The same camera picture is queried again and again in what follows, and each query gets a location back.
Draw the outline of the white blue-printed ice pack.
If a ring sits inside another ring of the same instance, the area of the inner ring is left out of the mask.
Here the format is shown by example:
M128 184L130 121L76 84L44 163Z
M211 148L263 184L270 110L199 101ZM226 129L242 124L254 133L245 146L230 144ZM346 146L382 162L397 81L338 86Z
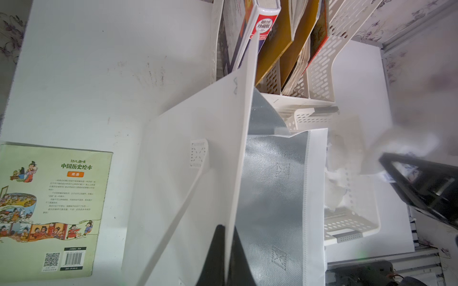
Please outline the white blue-printed ice pack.
M440 145L440 139L432 132L416 131L395 126L383 133L364 154L360 174L387 183L394 179L384 169L379 159L384 153L422 158Z

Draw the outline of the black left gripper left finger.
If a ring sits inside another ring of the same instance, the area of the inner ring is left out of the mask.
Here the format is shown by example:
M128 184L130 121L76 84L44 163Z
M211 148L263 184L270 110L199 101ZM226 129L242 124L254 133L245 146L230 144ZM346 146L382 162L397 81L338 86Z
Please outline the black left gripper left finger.
M217 225L196 286L225 285L225 227Z

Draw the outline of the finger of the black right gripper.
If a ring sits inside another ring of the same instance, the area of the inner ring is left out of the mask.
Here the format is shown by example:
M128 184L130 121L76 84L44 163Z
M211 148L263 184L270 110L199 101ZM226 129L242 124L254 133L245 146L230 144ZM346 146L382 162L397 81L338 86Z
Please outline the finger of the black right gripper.
M450 227L458 227L458 168L420 158L384 153L379 163L402 201Z

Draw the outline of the white insulated delivery bag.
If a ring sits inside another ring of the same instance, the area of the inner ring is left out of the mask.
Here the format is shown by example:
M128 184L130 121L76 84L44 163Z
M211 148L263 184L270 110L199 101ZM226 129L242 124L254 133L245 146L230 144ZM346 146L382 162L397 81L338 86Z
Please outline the white insulated delivery bag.
M325 283L328 131L292 133L240 69L150 122L138 159L122 275L128 286L195 286L217 225L225 286L237 229L256 286Z

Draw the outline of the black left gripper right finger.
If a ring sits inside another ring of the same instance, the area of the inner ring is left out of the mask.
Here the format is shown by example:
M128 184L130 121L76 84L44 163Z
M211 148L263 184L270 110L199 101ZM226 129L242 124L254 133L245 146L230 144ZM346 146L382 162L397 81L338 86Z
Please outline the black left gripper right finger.
M230 255L229 286L256 286L236 228Z

